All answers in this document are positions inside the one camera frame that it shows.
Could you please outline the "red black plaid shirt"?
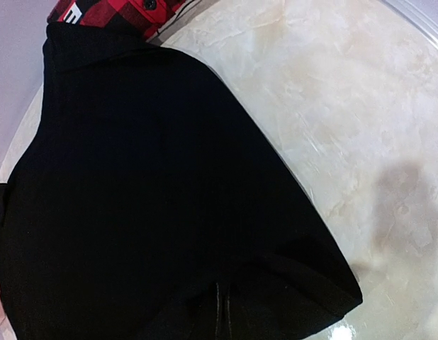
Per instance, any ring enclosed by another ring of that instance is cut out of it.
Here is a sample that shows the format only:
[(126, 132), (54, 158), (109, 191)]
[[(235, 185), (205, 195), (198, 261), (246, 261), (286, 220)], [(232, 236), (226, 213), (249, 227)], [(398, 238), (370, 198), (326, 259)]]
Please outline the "red black plaid shirt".
[(185, 0), (59, 0), (48, 23), (103, 28), (149, 40)]

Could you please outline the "black t-shirt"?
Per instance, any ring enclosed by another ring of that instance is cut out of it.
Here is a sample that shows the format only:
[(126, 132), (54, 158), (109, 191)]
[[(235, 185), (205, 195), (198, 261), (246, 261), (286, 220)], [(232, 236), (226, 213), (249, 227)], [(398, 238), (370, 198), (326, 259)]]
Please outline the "black t-shirt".
[(51, 23), (38, 131), (0, 183), (18, 339), (304, 339), (362, 303), (295, 176), (204, 63)]

